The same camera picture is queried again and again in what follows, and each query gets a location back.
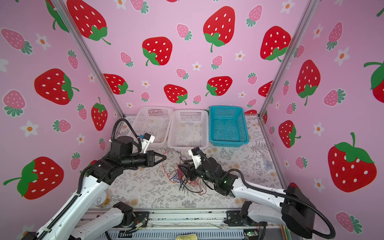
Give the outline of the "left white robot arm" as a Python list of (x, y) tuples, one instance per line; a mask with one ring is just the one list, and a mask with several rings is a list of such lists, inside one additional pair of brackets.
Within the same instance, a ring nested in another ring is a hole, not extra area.
[(133, 208), (119, 202), (105, 214), (77, 227), (89, 207), (125, 170), (150, 168), (166, 160), (166, 156), (148, 150), (155, 136), (148, 133), (134, 137), (112, 135), (110, 151), (93, 165), (86, 167), (77, 191), (65, 205), (37, 232), (27, 232), (24, 240), (94, 240), (113, 227), (127, 227), (129, 233), (139, 230)]

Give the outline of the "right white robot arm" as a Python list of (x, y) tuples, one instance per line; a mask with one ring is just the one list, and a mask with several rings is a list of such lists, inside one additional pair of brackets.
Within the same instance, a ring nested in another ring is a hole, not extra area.
[(213, 190), (223, 196), (243, 198), (269, 207), (278, 213), (279, 222), (296, 235), (310, 239), (317, 235), (334, 239), (336, 230), (330, 220), (299, 190), (273, 189), (250, 183), (238, 169), (224, 171), (215, 159), (209, 158), (195, 167), (194, 163), (179, 165), (188, 180), (197, 178), (214, 185)]

